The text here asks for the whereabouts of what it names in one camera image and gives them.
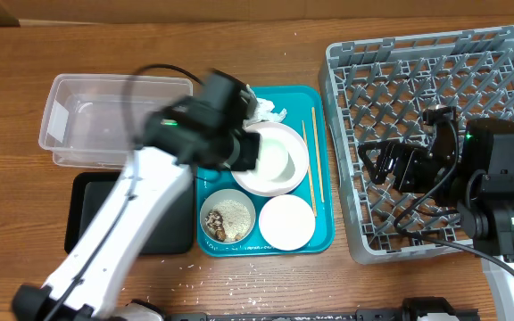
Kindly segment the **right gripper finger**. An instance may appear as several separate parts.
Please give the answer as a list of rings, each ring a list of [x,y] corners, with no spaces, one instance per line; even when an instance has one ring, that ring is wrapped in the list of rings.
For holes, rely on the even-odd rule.
[[[392,172],[400,147],[395,141],[365,143],[358,147],[358,154],[368,172]]]
[[[397,162],[398,158],[390,155],[379,155],[375,162],[369,161],[366,168],[371,182],[376,185],[383,184],[387,176],[394,172]]]

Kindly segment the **white cup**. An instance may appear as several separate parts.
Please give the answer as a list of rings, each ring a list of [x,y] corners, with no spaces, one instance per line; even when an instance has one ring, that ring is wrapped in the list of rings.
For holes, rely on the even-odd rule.
[[[263,138],[254,174],[265,181],[288,181],[294,174],[294,163],[286,147],[276,139]]]

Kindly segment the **large white plate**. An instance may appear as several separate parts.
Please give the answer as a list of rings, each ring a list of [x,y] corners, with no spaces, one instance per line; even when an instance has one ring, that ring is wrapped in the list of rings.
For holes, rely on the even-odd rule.
[[[246,128],[247,132],[257,132],[263,138],[281,142],[289,152],[294,163],[294,174],[288,181],[272,182],[259,179],[253,170],[234,172],[234,180],[247,192],[275,197],[293,191],[305,178],[309,157],[305,151],[303,138],[291,127],[275,122],[260,122]]]

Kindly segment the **small pink bowl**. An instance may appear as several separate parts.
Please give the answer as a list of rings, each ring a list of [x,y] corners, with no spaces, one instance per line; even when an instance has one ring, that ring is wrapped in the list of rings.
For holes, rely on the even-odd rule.
[[[304,199],[279,195],[268,200],[259,214],[259,230],[263,239],[281,251],[295,251],[313,237],[316,220],[313,210]]]

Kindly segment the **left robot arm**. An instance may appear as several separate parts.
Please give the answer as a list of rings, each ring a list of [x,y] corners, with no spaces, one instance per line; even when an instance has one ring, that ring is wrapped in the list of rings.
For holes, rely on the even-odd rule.
[[[244,122],[257,106],[246,83],[220,70],[187,95],[150,113],[137,128],[129,100],[143,66],[125,81],[121,112],[125,167],[105,203],[63,263],[40,287],[24,284],[12,300],[19,320],[119,320],[121,287],[168,208],[195,169],[254,169],[261,137]]]

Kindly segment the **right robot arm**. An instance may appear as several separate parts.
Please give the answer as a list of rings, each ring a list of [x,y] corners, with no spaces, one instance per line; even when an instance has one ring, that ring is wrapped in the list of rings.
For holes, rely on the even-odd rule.
[[[434,139],[428,147],[386,140],[362,144],[359,156],[372,182],[381,185],[392,175],[394,190],[418,196],[394,219],[394,229],[479,257],[499,318],[514,320],[514,122],[472,119],[462,136],[454,119],[429,124]],[[470,246],[402,226],[427,200],[455,210]]]

